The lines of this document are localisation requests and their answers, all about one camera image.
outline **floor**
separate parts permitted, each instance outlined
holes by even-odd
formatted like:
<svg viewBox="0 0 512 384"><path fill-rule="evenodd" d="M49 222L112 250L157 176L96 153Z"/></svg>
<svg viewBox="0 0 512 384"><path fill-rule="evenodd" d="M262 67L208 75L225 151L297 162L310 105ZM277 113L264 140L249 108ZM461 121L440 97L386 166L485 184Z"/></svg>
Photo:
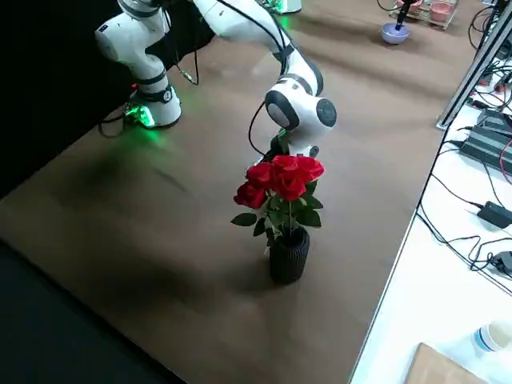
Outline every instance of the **floor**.
<svg viewBox="0 0 512 384"><path fill-rule="evenodd" d="M340 383L350 375L441 132L470 65L462 2L446 32L402 46L374 0L305 0L282 20L322 69L339 124L320 145L324 227L302 280L272 285L265 244L230 224L257 159L248 122L278 73L260 46L215 39L201 85L172 69L183 116L169 131L92 130L0 204L0 236L190 383ZM182 68L193 68L189 56ZM261 114L254 140L275 134Z"/></svg>

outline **rack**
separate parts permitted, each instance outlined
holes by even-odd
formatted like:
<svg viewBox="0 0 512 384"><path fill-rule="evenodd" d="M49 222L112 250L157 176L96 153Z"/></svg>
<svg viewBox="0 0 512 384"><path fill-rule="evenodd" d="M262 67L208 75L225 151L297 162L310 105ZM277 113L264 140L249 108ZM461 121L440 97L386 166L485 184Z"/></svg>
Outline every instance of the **rack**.
<svg viewBox="0 0 512 384"><path fill-rule="evenodd" d="M446 4L450 4L451 6L454 7L454 12L451 14L450 18L447 21L436 22L435 20L432 20L430 18L430 4L432 2L444 2ZM448 25L451 23L451 21L453 20L453 18L455 16L455 13L457 12L457 5L458 5L458 0L423 0L423 3L420 5L420 7L413 14L411 14L411 13L407 14L407 17L414 18L416 20L420 20L421 22L426 22L428 24L440 26L441 28L443 28L445 30L446 28L448 28ZM393 8L396 8L397 6L398 6L398 4L395 2ZM398 16L399 13L400 13L400 9L392 10L390 12L390 15Z"/></svg>

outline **white desk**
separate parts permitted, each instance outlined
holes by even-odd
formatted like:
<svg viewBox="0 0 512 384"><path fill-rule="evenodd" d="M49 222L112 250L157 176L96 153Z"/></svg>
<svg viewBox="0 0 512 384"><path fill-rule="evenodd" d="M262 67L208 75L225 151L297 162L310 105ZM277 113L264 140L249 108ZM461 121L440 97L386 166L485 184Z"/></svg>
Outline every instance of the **white desk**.
<svg viewBox="0 0 512 384"><path fill-rule="evenodd" d="M464 106L446 140L461 139L467 133L456 129L475 124L478 115L478 110ZM451 147L444 145L442 151ZM499 171L489 170L502 203L512 207L512 186ZM496 202L482 164L457 151L440 156L433 174L467 200ZM480 259L486 258L488 252L512 250L510 226L506 232L485 228L474 214L477 208L456 199L432 177L422 205L447 240L474 234L482 237L481 242L510 237L484 247ZM455 242L453 246L466 255L475 242ZM418 344L425 342L490 383L511 384L512 354L494 354L486 361L472 358L470 335L493 319L512 318L512 281L490 271L486 270L502 288L487 276L470 271L413 216L350 382L404 382Z"/></svg>

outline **white cup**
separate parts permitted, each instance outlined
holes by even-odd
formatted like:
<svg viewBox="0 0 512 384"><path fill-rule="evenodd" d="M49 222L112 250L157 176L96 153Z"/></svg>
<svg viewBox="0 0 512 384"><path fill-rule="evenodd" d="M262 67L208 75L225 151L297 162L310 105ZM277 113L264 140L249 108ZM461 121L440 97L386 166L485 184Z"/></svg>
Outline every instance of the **white cup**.
<svg viewBox="0 0 512 384"><path fill-rule="evenodd" d="M504 322L492 322L474 332L473 344L482 352L498 352L512 346L512 328Z"/></svg>

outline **red rose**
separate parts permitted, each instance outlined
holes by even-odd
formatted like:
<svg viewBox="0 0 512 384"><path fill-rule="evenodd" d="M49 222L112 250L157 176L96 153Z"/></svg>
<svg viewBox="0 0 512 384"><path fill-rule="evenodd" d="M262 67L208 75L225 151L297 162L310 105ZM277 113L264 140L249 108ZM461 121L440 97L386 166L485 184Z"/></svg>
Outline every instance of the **red rose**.
<svg viewBox="0 0 512 384"><path fill-rule="evenodd" d="M272 164L269 162L260 162L252 166L247 171L247 178L253 186L259 186L268 190L270 188Z"/></svg>
<svg viewBox="0 0 512 384"><path fill-rule="evenodd" d="M261 208L266 200L265 190L256 186L252 186L246 182L237 190L234 201L241 206L248 206L254 210Z"/></svg>
<svg viewBox="0 0 512 384"><path fill-rule="evenodd" d="M312 182L323 174L323 165L308 156L299 156L297 158L298 169L304 182Z"/></svg>
<svg viewBox="0 0 512 384"><path fill-rule="evenodd" d="M298 168L298 160L295 156L289 156L287 154L280 154L276 156L272 163L275 165L277 170L291 171Z"/></svg>
<svg viewBox="0 0 512 384"><path fill-rule="evenodd" d="M292 202L306 192L306 186L297 170L274 174L272 189L287 202Z"/></svg>

